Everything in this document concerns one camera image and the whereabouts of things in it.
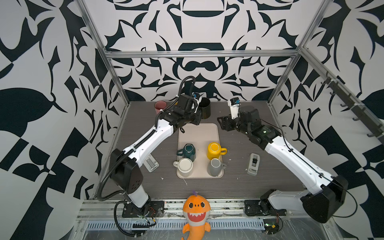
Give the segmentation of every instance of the patterned wall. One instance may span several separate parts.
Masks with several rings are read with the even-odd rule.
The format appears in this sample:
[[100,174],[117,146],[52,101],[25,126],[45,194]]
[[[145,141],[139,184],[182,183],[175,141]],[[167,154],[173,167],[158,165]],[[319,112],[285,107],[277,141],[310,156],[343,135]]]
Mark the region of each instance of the patterned wall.
[[73,0],[0,16],[1,239],[66,239],[124,103]]
[[[383,27],[381,0],[335,0],[315,32],[310,50],[345,82],[370,110],[384,119]],[[273,103],[286,136],[306,157],[349,182],[358,211],[335,217],[345,238],[384,237],[384,146],[372,137],[323,79],[301,58]],[[347,194],[338,216],[353,213]]]
[[[319,0],[86,0],[110,51],[295,49]],[[288,57],[115,59],[130,100],[170,100],[184,77],[213,101],[267,100]]]

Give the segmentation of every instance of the black and white pattern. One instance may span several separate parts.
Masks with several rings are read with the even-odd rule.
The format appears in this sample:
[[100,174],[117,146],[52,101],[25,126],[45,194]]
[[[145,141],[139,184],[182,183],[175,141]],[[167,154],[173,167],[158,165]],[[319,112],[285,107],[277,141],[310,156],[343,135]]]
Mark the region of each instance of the black and white pattern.
[[87,0],[107,50],[296,48],[318,0]]
[[[213,101],[268,100],[289,57],[134,58],[113,65],[131,101],[174,99],[181,79],[195,76],[195,92]],[[190,81],[183,91],[189,92]]]
[[[384,119],[383,27],[380,0],[335,0],[309,49],[379,118]],[[287,138],[306,157],[332,174],[346,177],[359,206],[350,218],[337,218],[343,237],[384,237],[384,146],[372,137],[319,74],[301,58],[273,106]],[[336,215],[354,211],[347,194]]]
[[0,15],[1,239],[68,237],[124,103],[73,0]]

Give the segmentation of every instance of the dark green mug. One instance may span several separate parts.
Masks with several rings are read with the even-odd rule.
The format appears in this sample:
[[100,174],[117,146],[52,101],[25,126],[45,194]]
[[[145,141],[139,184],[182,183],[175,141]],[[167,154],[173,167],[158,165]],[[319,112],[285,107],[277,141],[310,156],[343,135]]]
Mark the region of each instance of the dark green mug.
[[177,151],[177,155],[189,158],[193,162],[196,159],[196,149],[192,144],[187,143],[183,149]]

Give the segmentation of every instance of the pink cup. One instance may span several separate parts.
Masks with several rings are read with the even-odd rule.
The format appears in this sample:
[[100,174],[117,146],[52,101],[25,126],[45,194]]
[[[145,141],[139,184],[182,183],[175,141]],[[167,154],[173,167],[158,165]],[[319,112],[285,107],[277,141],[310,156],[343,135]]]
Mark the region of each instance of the pink cup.
[[164,102],[164,101],[157,101],[155,103],[155,111],[156,111],[156,114],[158,114],[160,112],[161,109],[164,109],[167,107],[167,103]]

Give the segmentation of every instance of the orange plush toy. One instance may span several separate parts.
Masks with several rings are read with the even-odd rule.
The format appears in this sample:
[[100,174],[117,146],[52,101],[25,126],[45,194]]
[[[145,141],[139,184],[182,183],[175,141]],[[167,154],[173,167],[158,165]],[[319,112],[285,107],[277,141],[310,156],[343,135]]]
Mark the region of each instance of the orange plush toy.
[[187,240],[201,240],[206,231],[211,231],[211,225],[206,222],[210,212],[209,202],[196,192],[187,199],[183,207],[183,214],[188,222],[183,227],[183,233],[189,231]]

